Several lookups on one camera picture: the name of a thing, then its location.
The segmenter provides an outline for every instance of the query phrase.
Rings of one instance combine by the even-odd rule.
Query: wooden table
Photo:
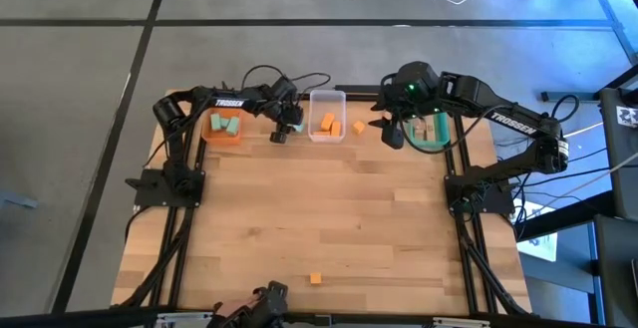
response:
[[[370,107],[349,102],[346,128],[379,118]],[[275,145],[268,140],[273,128],[265,118],[245,116],[240,146],[207,147],[180,308],[210,309],[278,280],[289,286],[289,308],[296,312],[468,314],[443,155],[407,145],[392,150],[372,127],[360,136],[348,133],[340,145],[313,144],[306,133]],[[157,129],[153,147],[160,140]],[[468,146],[473,164],[495,162],[487,122],[469,135]],[[158,155],[152,166],[164,159]],[[455,162],[461,171],[459,157]],[[154,207],[133,223],[113,303],[128,298],[156,263],[166,212]],[[529,309],[511,227],[497,215],[481,218],[490,266]],[[310,285],[312,272],[321,272],[323,284]],[[166,277],[161,302],[167,302],[171,268]],[[474,278],[485,310],[476,268]]]

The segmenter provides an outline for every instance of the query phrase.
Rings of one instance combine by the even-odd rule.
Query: concrete floor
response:
[[[0,19],[146,18],[151,1],[0,0]],[[163,0],[159,17],[605,19],[597,0],[471,0],[461,6],[436,0]],[[47,310],[141,32],[0,28],[0,188],[41,202],[35,210],[9,205],[0,211],[0,316]],[[539,92],[593,91],[629,66],[608,29],[155,28],[70,309],[110,303],[134,197],[124,179],[140,174],[156,124],[151,105],[166,90],[221,80],[237,86],[245,70],[263,63],[295,76],[325,71],[332,84],[375,84],[413,60],[475,75],[499,95],[539,111],[551,110],[538,101]],[[252,80],[273,79],[266,72]],[[584,106],[564,130],[599,120],[595,106]],[[516,137],[492,128],[497,142]],[[602,147],[602,130],[595,129],[574,138],[572,156]],[[507,157],[517,150],[498,152]],[[569,171],[606,164],[600,155]],[[563,193],[579,182],[542,189]],[[603,181],[576,195],[609,185]],[[533,296],[532,305],[536,309]]]

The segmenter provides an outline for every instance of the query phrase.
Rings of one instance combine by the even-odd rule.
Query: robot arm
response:
[[[186,115],[179,103],[191,104]],[[136,205],[197,206],[201,199],[204,172],[186,164],[183,133],[192,128],[199,116],[209,108],[236,108],[255,117],[263,115],[272,120],[275,130],[270,135],[273,143],[284,144],[292,125],[303,121],[303,109],[298,105],[297,89],[285,77],[272,86],[260,85],[241,91],[195,87],[161,98],[153,105],[167,147],[167,158],[162,169],[145,169],[140,179],[129,178],[127,184],[138,194]]]
[[[459,184],[493,183],[532,171],[557,173],[567,169],[568,145],[560,122],[548,113],[539,114],[497,96],[475,77],[446,72],[439,77],[429,64],[410,63],[384,78],[372,110],[391,114],[390,119],[370,124],[382,129],[382,141],[394,149],[403,146],[405,135],[399,129],[403,121],[440,112],[487,118],[534,139],[520,155],[488,167],[471,167],[463,176],[455,177]]]

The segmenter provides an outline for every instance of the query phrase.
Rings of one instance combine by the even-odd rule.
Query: teal tray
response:
[[[423,140],[415,137],[415,127],[412,125],[412,122],[409,122],[406,125],[406,130],[408,131],[408,136],[410,140],[422,149],[427,150],[440,150],[443,146],[450,142],[450,128],[448,127],[448,114],[446,113],[438,113],[434,114],[434,123],[435,123],[435,136],[437,138],[436,141]]]

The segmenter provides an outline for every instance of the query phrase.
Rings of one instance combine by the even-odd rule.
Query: orange block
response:
[[[334,122],[332,123],[332,127],[330,127],[330,136],[338,137],[341,134],[341,123]]]
[[[357,135],[363,133],[363,130],[366,129],[366,124],[362,123],[362,122],[356,122],[352,125],[352,128],[354,129],[355,133],[357,133]]]
[[[310,284],[321,284],[321,273],[310,273]]]
[[[330,131],[330,126],[332,122],[335,121],[335,115],[332,113],[328,113],[324,115],[323,120],[321,121],[321,130]]]

